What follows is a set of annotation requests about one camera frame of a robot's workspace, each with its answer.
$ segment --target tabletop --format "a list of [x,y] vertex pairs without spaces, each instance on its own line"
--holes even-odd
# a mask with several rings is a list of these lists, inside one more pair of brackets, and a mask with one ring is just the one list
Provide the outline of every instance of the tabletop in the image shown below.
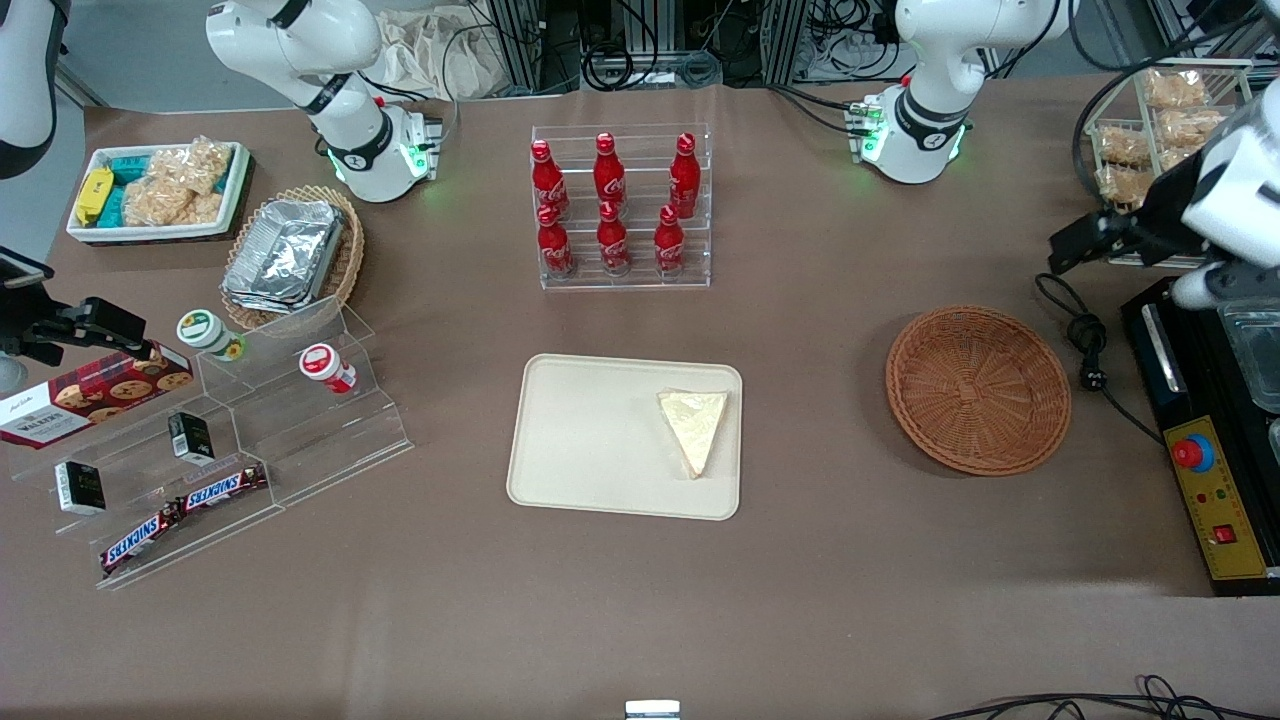
[[[941,305],[1021,319],[1074,377],[1066,318],[1032,277],[1048,236],[1091,209],[1068,147],[1102,81],[988,83],[960,156],[916,187],[854,165],[838,133],[765,91],[466,104],[439,179],[357,202],[351,302],[417,447],[119,592],[92,589],[86,548],[52,537],[37,491],[0,483],[0,715],[617,717],[672,697],[695,719],[905,720],[1129,692],[1140,673],[1280,712],[1280,603],[1208,597],[1164,452],[1101,397],[1073,388],[1061,448],[1010,478],[938,465],[886,402],[890,343]],[[682,120],[712,126],[712,286],[543,292],[531,126]],[[298,111],[90,110],[86,126],[91,149],[243,142],[251,208],[338,186]],[[166,342],[183,311],[218,306],[227,249],[60,236],[50,291],[108,297]],[[1160,277],[1069,275],[1111,328],[1111,387],[1148,421],[1116,320]],[[737,368],[737,514],[512,503],[521,370],[540,352]]]

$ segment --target white tray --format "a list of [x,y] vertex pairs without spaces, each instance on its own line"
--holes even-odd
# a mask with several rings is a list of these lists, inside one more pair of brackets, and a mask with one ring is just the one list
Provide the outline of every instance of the white tray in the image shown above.
[[[88,159],[88,165],[84,168],[81,182],[76,186],[76,197],[79,197],[81,187],[84,186],[88,174],[97,168],[109,165],[115,158],[151,155],[156,150],[187,147],[187,145],[136,145],[133,147],[102,147],[101,150],[95,150]],[[244,176],[248,173],[250,152],[239,142],[225,142],[224,145],[230,145],[233,152],[230,167],[227,172],[227,187],[223,188],[223,206],[218,209],[218,218],[214,222],[193,225],[161,225],[156,228],[87,228],[76,218],[76,206],[73,204],[70,213],[67,215],[67,234],[86,245],[157,245],[189,241],[192,238],[227,232],[236,218],[236,206],[239,204]]]
[[[690,480],[658,406],[667,388],[728,391]],[[535,355],[525,365],[507,496],[517,505],[726,520],[737,511],[742,377],[728,365]]]

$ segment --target white jar with green lid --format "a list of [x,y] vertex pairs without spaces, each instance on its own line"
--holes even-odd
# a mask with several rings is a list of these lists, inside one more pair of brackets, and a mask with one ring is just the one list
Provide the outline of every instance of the white jar with green lid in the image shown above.
[[244,337],[227,329],[221,318],[209,310],[192,310],[183,315],[178,320],[178,340],[223,363],[244,355]]

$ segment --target red switch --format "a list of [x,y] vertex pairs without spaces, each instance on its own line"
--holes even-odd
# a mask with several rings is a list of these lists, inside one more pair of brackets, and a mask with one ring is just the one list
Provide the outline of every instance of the red switch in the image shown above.
[[1235,529],[1231,525],[1213,525],[1213,539],[1217,544],[1230,544],[1235,542]]
[[1196,468],[1204,460],[1204,451],[1193,439],[1180,439],[1174,443],[1174,462],[1183,468]]

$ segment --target wicker tray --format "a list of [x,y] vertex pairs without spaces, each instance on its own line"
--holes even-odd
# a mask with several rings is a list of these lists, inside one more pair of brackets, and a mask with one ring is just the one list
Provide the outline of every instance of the wicker tray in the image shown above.
[[974,475],[1025,473],[1071,421],[1062,364],[1030,328],[970,305],[920,315],[897,336],[888,404],[915,445]]
[[[285,190],[278,193],[271,200],[300,200],[300,201],[314,201],[324,200],[330,205],[342,209],[346,214],[346,223],[342,228],[342,237],[338,240],[340,243],[338,251],[334,254],[333,264],[329,265],[329,275],[325,278],[324,288],[320,291],[320,297],[329,297],[330,295],[337,295],[343,302],[351,297],[351,291],[356,287],[356,277],[360,274],[360,263],[365,259],[365,229],[360,224],[360,218],[356,215],[356,209],[352,208],[351,201],[342,196],[335,190],[328,187],[315,187],[305,186],[293,190]],[[236,236],[236,243],[232,245],[232,250],[227,256],[227,268],[230,269],[232,263],[236,261],[236,256],[239,254],[241,246],[244,243],[244,236],[248,234],[250,225],[257,219],[259,213],[266,202],[260,205],[253,214],[244,220],[241,225],[239,233]],[[241,307],[232,302],[227,293],[223,293],[223,307],[227,309],[227,314],[236,320],[236,324],[251,331],[270,323],[271,320],[284,315],[284,313],[269,313],[266,310],[250,310],[247,307]]]

